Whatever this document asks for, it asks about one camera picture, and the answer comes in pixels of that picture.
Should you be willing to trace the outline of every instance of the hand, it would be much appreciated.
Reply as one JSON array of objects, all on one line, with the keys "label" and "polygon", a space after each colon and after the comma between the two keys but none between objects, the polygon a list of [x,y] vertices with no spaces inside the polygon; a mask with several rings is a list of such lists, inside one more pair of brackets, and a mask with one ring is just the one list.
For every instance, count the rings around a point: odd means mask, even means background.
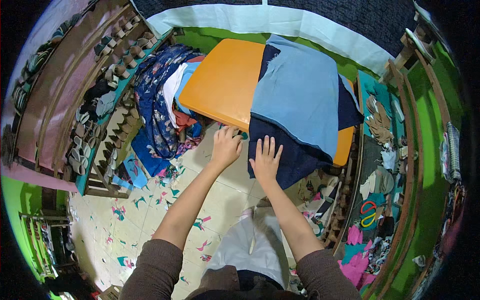
[{"label": "hand", "polygon": [[283,145],[280,145],[278,152],[275,154],[275,138],[268,138],[265,136],[264,150],[262,152],[262,139],[257,141],[257,153],[255,154],[255,160],[249,159],[252,166],[255,177],[261,186],[268,182],[276,182],[276,171],[278,170],[278,162],[282,155]]},{"label": "hand", "polygon": [[218,167],[221,171],[230,166],[237,158],[243,147],[242,136],[233,136],[233,132],[238,127],[224,126],[217,130],[213,136],[213,151],[210,163]]}]

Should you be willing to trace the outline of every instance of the brown sweater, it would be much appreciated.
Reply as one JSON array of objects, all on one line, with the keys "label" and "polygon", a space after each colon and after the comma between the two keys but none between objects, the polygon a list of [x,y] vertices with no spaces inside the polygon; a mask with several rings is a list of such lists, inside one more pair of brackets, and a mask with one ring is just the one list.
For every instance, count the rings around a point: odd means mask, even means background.
[{"label": "brown sweater", "polygon": [[[173,287],[179,280],[183,254],[165,240],[149,240],[137,259],[137,267],[120,293],[120,300],[170,300]],[[300,277],[309,299],[358,299],[353,284],[342,274],[330,250],[319,250],[303,257],[297,263]],[[227,265],[219,270],[207,270],[200,286],[187,299],[208,290],[240,289],[237,270]],[[278,299],[293,299],[289,291],[279,291]]]}]

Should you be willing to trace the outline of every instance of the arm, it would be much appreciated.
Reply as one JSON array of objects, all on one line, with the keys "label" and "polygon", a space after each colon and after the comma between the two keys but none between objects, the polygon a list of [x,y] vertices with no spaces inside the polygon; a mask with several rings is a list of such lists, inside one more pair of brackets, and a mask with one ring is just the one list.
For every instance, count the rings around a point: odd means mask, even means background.
[{"label": "arm", "polygon": [[166,240],[183,250],[187,235],[212,184],[240,156],[241,136],[232,138],[237,129],[225,126],[215,133],[212,159],[168,209],[152,239]]},{"label": "arm", "polygon": [[265,136],[263,152],[262,140],[259,139],[255,160],[250,159],[250,164],[255,177],[272,204],[295,261],[298,262],[305,255],[316,250],[322,250],[324,247],[313,233],[305,217],[298,211],[276,181],[276,171],[282,149],[283,145],[280,145],[278,153],[274,156],[275,138],[269,139],[268,136]]},{"label": "arm", "polygon": [[276,181],[276,171],[282,154],[280,145],[276,156],[275,139],[265,137],[257,142],[255,160],[250,159],[255,177],[272,204],[278,223],[287,238],[300,280],[312,299],[358,299],[353,284],[342,274],[329,250],[314,235],[303,214],[285,195]]},{"label": "arm", "polygon": [[179,280],[182,251],[187,235],[210,187],[242,150],[241,136],[232,137],[234,127],[223,127],[214,135],[212,159],[170,207],[151,240],[137,259],[137,267],[121,291],[120,299],[170,299]]}]

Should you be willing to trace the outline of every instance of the forearm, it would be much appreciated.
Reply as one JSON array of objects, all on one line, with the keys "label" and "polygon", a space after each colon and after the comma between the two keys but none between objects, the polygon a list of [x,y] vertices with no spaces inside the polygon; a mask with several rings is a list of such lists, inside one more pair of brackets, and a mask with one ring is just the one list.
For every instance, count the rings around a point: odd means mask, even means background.
[{"label": "forearm", "polygon": [[205,197],[222,171],[213,163],[207,164],[168,209],[152,238],[166,240],[183,250]]},{"label": "forearm", "polygon": [[324,249],[305,217],[283,192],[277,181],[264,183],[262,187],[272,204],[295,260],[298,262],[305,255]]}]

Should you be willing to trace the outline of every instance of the plaid cloth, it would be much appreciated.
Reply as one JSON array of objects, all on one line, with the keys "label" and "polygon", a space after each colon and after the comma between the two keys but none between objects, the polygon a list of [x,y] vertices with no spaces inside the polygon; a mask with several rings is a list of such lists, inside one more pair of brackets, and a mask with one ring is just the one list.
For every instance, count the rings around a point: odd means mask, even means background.
[{"label": "plaid cloth", "polygon": [[447,137],[448,137],[448,164],[450,180],[462,180],[460,175],[460,156],[459,156],[459,143],[460,133],[451,122],[447,123]]}]

